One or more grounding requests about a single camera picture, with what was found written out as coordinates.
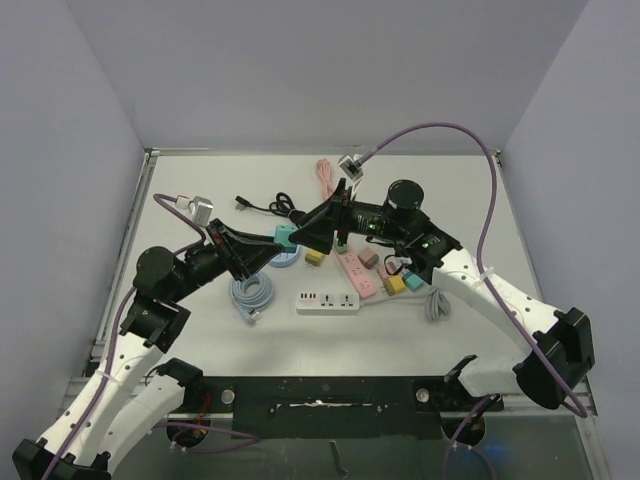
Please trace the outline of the teal USB charger plug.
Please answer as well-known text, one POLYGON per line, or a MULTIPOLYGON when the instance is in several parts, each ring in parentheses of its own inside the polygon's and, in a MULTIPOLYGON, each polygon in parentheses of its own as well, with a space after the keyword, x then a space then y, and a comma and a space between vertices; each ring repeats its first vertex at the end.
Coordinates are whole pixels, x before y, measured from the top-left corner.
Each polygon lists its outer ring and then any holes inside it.
POLYGON ((296 226, 277 225, 274 229, 274 242, 283 247, 284 253, 295 253, 298 245, 290 236, 298 230, 296 226))

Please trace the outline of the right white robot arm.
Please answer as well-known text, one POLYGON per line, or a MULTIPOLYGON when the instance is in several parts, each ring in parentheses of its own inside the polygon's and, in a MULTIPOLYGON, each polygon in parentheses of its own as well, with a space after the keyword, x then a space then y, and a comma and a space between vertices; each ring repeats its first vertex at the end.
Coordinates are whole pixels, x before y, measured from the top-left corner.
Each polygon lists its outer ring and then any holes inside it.
POLYGON ((499 328, 519 352, 472 360, 445 384, 448 402, 469 408, 489 394, 522 393, 546 409, 577 405, 573 390, 595 364, 589 318, 536 300, 502 279, 422 212, 423 189, 397 180, 383 204, 356 201, 340 182, 305 214, 293 243, 328 253, 334 242, 359 234, 390 245, 427 284, 466 303, 499 328))

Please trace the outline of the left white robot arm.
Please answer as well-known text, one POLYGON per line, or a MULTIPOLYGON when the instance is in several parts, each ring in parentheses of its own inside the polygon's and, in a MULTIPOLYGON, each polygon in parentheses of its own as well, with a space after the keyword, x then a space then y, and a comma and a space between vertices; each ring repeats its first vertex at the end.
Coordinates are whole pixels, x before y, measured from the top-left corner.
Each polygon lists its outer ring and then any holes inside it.
POLYGON ((225 273, 247 280, 284 250, 271 236, 219 220, 201 236, 178 252, 155 246, 140 255, 99 367, 38 440, 24 439, 15 449, 20 478, 108 479, 162 417, 200 405, 201 371, 176 359, 139 395, 133 390, 181 334, 190 316, 181 300, 225 273))

